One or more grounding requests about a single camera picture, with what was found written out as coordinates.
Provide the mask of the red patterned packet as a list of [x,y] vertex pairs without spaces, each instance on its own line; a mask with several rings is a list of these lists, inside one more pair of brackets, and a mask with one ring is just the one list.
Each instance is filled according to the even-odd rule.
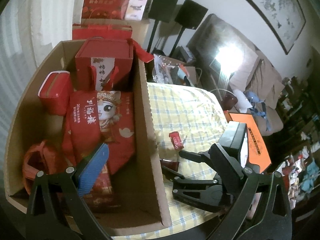
[[106,164],[103,166],[90,193],[84,195],[83,198],[90,210],[95,213],[111,212],[119,207]]

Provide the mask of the shiny red round bag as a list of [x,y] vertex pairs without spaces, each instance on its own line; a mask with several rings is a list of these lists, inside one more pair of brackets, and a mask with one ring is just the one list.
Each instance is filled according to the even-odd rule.
[[69,166],[75,166],[73,156],[67,158],[48,140],[33,144],[24,155],[22,164],[23,185],[30,195],[34,180],[39,171],[45,174],[57,174]]

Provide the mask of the small red candy packet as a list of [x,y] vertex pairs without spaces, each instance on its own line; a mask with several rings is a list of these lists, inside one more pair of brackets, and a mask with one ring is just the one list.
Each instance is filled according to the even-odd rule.
[[183,142],[178,131],[169,133],[169,138],[175,150],[182,150],[184,148]]

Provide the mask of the red fabric tote bag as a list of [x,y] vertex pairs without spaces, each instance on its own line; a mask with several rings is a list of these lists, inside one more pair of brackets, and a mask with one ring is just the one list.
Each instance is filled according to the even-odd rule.
[[78,163],[98,144],[109,148],[110,175],[121,170],[135,155],[135,117],[132,92],[76,91],[69,98],[63,154]]

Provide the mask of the red rectangular tin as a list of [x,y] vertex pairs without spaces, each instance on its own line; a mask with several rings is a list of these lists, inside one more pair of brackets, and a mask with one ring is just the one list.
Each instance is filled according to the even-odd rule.
[[43,81],[37,96],[48,114],[64,116],[73,91],[70,72],[53,71]]

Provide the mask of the red gift box with straps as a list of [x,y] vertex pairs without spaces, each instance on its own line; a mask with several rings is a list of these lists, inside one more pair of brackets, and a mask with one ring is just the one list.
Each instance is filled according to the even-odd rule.
[[154,56],[135,40],[87,39],[75,56],[78,90],[128,90],[133,62]]

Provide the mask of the orange flat box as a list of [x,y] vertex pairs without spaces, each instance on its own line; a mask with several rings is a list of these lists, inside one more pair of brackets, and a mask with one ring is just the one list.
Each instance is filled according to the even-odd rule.
[[258,165],[260,173],[265,172],[271,165],[271,159],[253,116],[225,111],[225,117],[228,122],[236,121],[247,125],[248,161],[251,164]]

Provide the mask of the large cardboard box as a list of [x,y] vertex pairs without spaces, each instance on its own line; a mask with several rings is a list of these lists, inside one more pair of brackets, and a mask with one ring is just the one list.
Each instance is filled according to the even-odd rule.
[[110,150],[85,196],[114,236],[171,226],[152,122],[145,64],[135,40],[62,41],[43,60],[15,111],[4,157],[7,201],[27,211],[36,164],[77,164],[104,142]]

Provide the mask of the yellow plaid bed sheet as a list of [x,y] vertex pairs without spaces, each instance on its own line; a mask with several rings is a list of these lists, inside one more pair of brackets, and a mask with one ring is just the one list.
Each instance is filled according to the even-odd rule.
[[172,183],[163,178],[160,159],[175,160],[169,138],[178,132],[184,149],[204,152],[227,126],[214,94],[199,88],[145,83],[133,91],[137,154],[116,174],[123,202],[114,239],[155,239],[195,228],[218,213],[174,200]]

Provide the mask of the beige sofa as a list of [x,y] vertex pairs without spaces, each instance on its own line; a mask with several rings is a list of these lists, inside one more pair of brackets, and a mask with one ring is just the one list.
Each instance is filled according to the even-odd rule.
[[245,91],[263,100],[271,130],[262,117],[253,116],[260,133],[269,136],[283,129],[276,111],[284,85],[271,61],[245,35],[214,14],[206,17],[187,45],[203,71],[201,82],[230,112],[250,114]]

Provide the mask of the clear plastic packaged item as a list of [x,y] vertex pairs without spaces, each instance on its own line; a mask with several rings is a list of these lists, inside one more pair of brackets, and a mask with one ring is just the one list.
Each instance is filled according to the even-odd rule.
[[156,83],[197,87],[199,77],[195,67],[163,55],[154,54],[152,79]]

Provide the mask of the red collection paper bag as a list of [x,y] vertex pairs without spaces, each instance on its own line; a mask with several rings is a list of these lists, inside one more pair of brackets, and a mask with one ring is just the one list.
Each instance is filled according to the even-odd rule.
[[74,24],[73,40],[86,40],[100,37],[105,39],[126,40],[132,37],[132,27],[118,24]]

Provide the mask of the right black speaker on stand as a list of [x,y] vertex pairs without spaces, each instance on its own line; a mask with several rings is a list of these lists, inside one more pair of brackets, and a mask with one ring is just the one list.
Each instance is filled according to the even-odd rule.
[[199,3],[193,0],[185,0],[182,4],[176,18],[175,22],[181,26],[181,29],[178,33],[178,37],[172,47],[170,52],[170,56],[173,55],[175,49],[183,35],[185,29],[192,29],[196,30],[200,23],[202,22],[203,18],[205,17],[208,9]]

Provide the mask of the white curtain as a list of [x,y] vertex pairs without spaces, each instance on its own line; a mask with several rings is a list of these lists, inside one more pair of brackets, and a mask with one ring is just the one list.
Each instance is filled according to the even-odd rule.
[[84,0],[10,0],[1,13],[1,133],[6,134],[31,76],[71,39]]

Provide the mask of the white pink pouch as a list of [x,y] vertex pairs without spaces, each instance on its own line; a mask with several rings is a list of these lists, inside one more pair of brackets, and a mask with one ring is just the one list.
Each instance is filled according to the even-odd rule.
[[127,21],[141,21],[148,0],[129,0],[124,19]]

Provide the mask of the framed ink painting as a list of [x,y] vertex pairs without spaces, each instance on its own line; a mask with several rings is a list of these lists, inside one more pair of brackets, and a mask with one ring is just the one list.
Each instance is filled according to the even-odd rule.
[[306,18],[299,0],[246,1],[269,26],[287,55],[306,24]]

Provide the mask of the red floral gift bag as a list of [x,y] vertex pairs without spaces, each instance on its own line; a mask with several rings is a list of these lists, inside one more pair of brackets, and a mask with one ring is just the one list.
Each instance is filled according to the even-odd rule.
[[81,18],[123,20],[129,0],[84,0]]

